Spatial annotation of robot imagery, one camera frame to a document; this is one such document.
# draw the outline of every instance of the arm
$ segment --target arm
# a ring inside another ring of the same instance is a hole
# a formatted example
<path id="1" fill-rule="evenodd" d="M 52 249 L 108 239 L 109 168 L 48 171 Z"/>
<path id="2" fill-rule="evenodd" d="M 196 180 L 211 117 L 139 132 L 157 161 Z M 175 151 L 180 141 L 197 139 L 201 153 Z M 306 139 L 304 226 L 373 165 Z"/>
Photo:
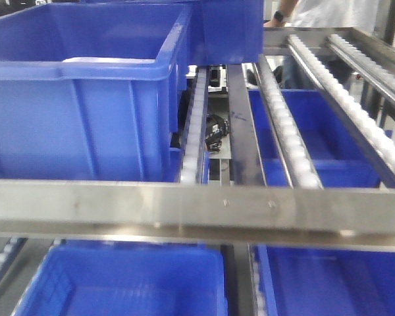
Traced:
<path id="1" fill-rule="evenodd" d="M 297 2 L 298 0 L 281 0 L 279 4 L 279 11 L 281 11 L 284 16 L 290 16 L 297 5 Z M 285 22 L 279 22 L 275 18 L 272 18 L 272 20 L 266 22 L 263 26 L 266 28 L 277 28 L 284 25 Z"/>

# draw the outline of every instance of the person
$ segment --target person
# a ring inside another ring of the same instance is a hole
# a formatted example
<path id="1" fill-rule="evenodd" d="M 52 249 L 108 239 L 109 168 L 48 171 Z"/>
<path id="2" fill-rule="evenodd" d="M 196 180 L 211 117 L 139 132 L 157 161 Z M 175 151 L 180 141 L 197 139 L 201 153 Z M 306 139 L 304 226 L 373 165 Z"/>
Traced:
<path id="1" fill-rule="evenodd" d="M 373 32 L 379 0 L 281 0 L 274 17 L 264 27 L 356 27 Z M 344 84 L 352 69 L 338 57 L 319 57 L 334 77 Z M 282 85 L 286 89 L 313 89 L 313 84 L 291 56 L 285 56 Z"/>

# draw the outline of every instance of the plastic tote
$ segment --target plastic tote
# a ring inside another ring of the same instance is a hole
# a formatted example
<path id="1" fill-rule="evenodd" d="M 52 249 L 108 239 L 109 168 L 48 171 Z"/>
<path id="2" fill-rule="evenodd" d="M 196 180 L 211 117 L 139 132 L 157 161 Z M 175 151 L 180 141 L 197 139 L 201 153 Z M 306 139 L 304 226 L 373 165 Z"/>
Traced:
<path id="1" fill-rule="evenodd" d="M 395 316 L 395 253 L 257 247 L 269 316 Z"/>
<path id="2" fill-rule="evenodd" d="M 161 180 L 189 22 L 184 5 L 59 3 L 0 18 L 0 178 Z"/>
<path id="3" fill-rule="evenodd" d="M 226 316 L 220 253 L 199 247 L 52 249 L 14 316 Z"/>
<path id="4" fill-rule="evenodd" d="M 81 0 L 114 3 L 131 0 Z M 192 6 L 191 65 L 256 62 L 263 51 L 263 0 L 135 0 Z"/>
<path id="5" fill-rule="evenodd" d="M 322 96 L 313 90 L 283 90 L 324 187 L 372 188 L 380 178 Z M 267 182 L 286 186 L 282 165 L 259 91 L 250 91 L 255 129 Z"/>

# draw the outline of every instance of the wristwatch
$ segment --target wristwatch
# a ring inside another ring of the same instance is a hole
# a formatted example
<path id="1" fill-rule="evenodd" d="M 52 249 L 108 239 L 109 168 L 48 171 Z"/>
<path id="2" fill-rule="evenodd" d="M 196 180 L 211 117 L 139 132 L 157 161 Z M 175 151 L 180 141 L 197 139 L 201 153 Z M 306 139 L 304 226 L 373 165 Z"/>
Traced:
<path id="1" fill-rule="evenodd" d="M 289 20 L 289 16 L 285 16 L 281 10 L 278 10 L 274 14 L 274 19 L 277 20 L 278 22 L 287 23 Z"/>

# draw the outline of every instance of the bin rim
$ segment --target bin rim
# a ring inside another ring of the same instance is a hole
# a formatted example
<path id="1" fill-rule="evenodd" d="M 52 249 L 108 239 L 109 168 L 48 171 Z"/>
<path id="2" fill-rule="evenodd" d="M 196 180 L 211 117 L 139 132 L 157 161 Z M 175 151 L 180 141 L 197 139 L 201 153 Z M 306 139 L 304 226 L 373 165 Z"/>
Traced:
<path id="1" fill-rule="evenodd" d="M 170 32 L 165 38 L 153 63 L 141 63 L 128 61 L 125 63 L 97 63 L 97 62 L 73 62 L 63 61 L 0 61 L 0 81 L 13 80 L 66 80 L 66 79 L 92 79 L 92 80 L 146 80 L 159 81 L 169 77 L 175 66 L 176 56 L 180 44 L 187 36 L 187 30 L 192 15 L 188 4 L 143 4 L 143 3 L 48 3 L 32 7 L 24 12 L 9 14 L 0 18 L 3 20 L 12 18 L 16 14 L 26 14 L 32 10 L 44 10 L 46 7 L 70 7 L 70 6 L 159 6 L 159 7 L 182 7 Z"/>

